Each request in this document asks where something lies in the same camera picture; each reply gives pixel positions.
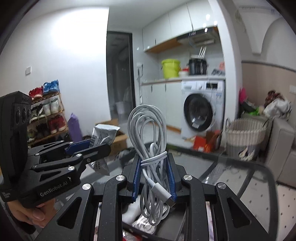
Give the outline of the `person's left hand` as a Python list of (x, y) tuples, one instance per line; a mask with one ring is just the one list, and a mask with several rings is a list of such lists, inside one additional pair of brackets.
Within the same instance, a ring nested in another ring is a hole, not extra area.
[(18, 200), (10, 201), (6, 204), (17, 220), (26, 222), (30, 225), (37, 225), (41, 228), (44, 228), (56, 214), (56, 209), (54, 207), (55, 198), (46, 201), (35, 208), (25, 208)]

